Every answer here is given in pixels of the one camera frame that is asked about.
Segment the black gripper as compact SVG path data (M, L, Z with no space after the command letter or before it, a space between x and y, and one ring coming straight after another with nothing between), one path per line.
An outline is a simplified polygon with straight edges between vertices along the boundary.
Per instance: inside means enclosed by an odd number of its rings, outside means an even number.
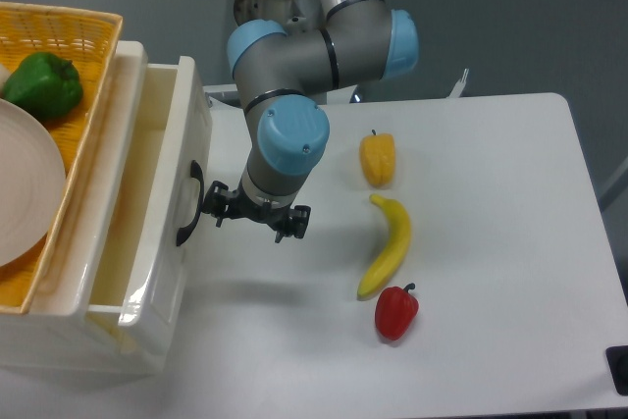
M213 181L203 198L201 212L212 216L217 228L225 220L237 219L266 225L275 231L275 243L280 243L285 237L303 239L308 228L311 207L290 207L292 202L291 195L249 196L242 183L230 190L225 183Z

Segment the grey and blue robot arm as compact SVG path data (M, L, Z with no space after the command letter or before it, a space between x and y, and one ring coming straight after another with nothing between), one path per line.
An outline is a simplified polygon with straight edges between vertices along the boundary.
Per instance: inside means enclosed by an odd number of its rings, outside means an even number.
M251 150L236 188L201 186L196 214L245 218L277 238L301 238L310 209L295 198L330 133L315 96L411 72L416 26L385 0L258 0L226 52Z

